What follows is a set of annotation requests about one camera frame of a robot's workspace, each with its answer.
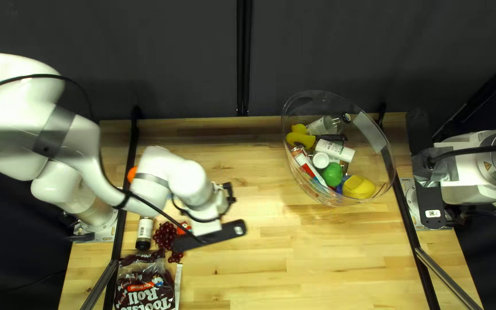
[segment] blue object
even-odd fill
[[[342,177],[342,182],[336,187],[336,193],[341,194],[342,193],[342,187],[344,186],[344,183],[351,177],[351,175],[344,175]]]

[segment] black lid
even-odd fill
[[[150,241],[137,241],[135,243],[135,249],[137,250],[148,250],[150,249]]]
[[[351,116],[349,116],[348,111],[343,111],[341,114],[341,118],[344,121],[344,123],[351,123]]]

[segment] orange button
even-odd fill
[[[127,180],[131,183],[133,182],[133,179],[135,178],[135,174],[137,173],[137,166],[134,166],[129,170],[127,173]]]

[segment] green ball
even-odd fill
[[[336,187],[342,182],[342,166],[339,163],[330,163],[322,172],[322,178],[329,187]]]

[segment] small glass bottle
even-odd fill
[[[135,249],[148,250],[152,241],[152,227],[154,225],[154,218],[141,216],[139,217],[139,229],[137,229],[137,241]]]

